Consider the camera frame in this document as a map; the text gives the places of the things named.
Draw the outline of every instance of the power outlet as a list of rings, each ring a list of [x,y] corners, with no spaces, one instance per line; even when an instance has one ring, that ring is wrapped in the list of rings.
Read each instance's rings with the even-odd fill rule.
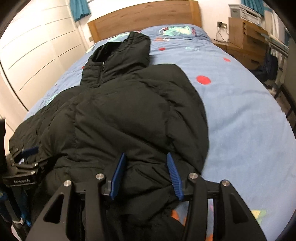
[[[218,21],[218,22],[217,22],[217,27],[218,27],[218,28],[224,28],[224,29],[227,29],[227,24]]]

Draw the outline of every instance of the blue duvet cover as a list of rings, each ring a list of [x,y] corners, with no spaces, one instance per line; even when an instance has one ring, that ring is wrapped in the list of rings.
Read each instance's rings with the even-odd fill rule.
[[[211,43],[193,25],[144,29],[151,39],[151,64],[172,63],[188,76],[207,114],[210,148],[203,178],[228,179],[274,241],[296,209],[296,141],[285,114],[263,85],[237,60]],[[62,90],[80,84],[81,73],[94,50],[107,41],[123,41],[128,33],[96,43],[74,63],[28,112],[27,118]],[[175,212],[184,222],[187,203]],[[209,201],[208,240],[213,232]]]

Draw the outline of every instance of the wooden headboard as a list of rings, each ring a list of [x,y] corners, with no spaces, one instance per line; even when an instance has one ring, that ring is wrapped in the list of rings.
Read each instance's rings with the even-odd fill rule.
[[[94,42],[128,31],[144,28],[187,23],[202,27],[197,1],[168,0],[126,7],[88,23]]]

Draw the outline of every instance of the silver screw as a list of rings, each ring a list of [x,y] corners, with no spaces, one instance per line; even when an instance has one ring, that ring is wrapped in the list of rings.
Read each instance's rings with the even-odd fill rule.
[[[228,186],[230,185],[230,182],[229,182],[228,180],[223,180],[223,181],[222,181],[222,185],[223,185],[224,187],[228,187]]]
[[[64,186],[68,187],[71,186],[72,182],[70,180],[64,181]]]
[[[102,180],[102,179],[104,179],[104,177],[105,177],[105,175],[103,173],[99,173],[96,175],[96,179],[98,179],[98,180]]]
[[[195,172],[192,172],[192,173],[189,174],[189,177],[190,177],[191,179],[196,179],[196,178],[198,178],[198,174],[195,173]]]

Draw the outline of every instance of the red dot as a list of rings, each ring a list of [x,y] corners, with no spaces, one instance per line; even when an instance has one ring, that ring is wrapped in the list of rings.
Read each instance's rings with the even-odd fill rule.
[[[208,85],[211,83],[211,80],[208,77],[205,77],[203,75],[197,76],[196,80],[203,85]]]

